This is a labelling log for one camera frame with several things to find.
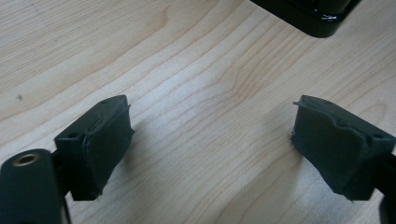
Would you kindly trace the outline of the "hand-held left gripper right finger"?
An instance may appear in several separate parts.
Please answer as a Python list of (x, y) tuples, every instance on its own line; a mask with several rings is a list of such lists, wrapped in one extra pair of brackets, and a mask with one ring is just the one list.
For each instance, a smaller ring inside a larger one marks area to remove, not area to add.
[(396, 201), (396, 137), (317, 97), (303, 95), (296, 104), (291, 142), (333, 192), (367, 201), (379, 189)]

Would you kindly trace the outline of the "black wavy tray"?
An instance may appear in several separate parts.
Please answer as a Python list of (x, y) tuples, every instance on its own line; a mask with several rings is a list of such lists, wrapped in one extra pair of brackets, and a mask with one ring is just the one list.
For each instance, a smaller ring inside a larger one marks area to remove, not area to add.
[(316, 38), (335, 34), (361, 0), (250, 0)]

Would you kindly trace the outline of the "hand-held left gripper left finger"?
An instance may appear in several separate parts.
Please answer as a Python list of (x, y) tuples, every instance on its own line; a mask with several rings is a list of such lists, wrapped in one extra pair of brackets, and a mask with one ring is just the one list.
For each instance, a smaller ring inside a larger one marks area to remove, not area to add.
[(55, 137), (55, 158), (65, 177), (64, 190), (76, 201), (103, 193), (115, 167), (132, 142), (127, 97), (107, 98)]

